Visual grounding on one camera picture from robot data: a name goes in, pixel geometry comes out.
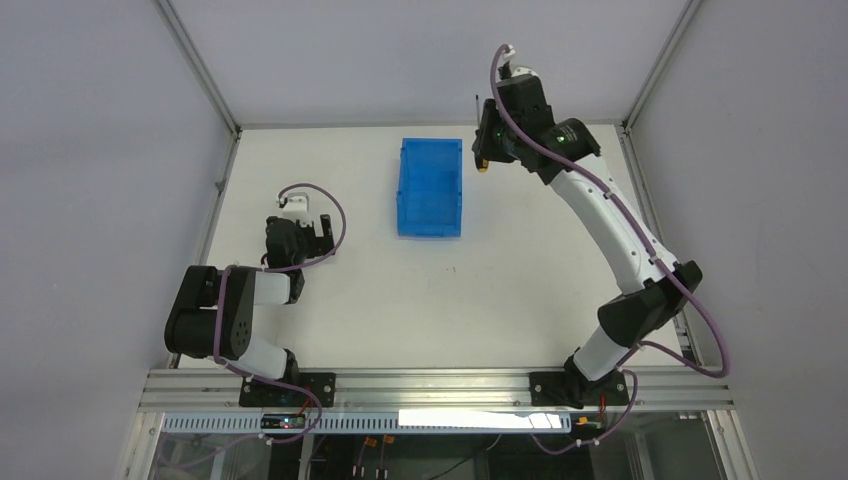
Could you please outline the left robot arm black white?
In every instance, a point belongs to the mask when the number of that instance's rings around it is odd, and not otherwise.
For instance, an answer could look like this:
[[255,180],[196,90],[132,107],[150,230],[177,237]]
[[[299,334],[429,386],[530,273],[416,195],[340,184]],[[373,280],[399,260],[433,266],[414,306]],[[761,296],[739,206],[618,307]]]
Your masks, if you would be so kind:
[[219,360],[248,376],[299,385],[295,354],[253,334],[254,310],[293,305],[302,294],[302,267],[332,251],[331,216],[313,220],[271,216],[266,220],[263,271],[235,266],[187,268],[164,330],[169,352]]

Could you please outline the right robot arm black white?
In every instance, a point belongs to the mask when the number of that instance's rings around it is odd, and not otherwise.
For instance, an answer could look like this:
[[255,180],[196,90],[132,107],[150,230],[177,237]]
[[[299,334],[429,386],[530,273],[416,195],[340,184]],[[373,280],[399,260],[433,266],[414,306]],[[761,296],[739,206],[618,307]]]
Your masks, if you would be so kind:
[[576,118],[555,121],[537,76],[493,86],[472,145],[477,168],[517,161],[537,175],[580,219],[620,290],[598,308],[598,327],[548,391],[554,403],[581,408],[640,341],[682,310],[680,289],[693,290],[703,274],[696,262],[679,262],[635,216],[588,127]]

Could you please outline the yellow black screwdriver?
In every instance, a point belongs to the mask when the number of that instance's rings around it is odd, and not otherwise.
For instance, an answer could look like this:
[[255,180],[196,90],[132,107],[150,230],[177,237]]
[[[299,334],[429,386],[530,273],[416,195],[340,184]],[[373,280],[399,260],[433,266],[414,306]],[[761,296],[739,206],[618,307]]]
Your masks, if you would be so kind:
[[483,101],[480,119],[477,129],[475,130],[475,139],[472,144],[475,167],[481,173],[488,170],[489,161],[486,155],[489,143],[488,138],[491,127],[493,104],[494,101],[492,99],[486,99]]

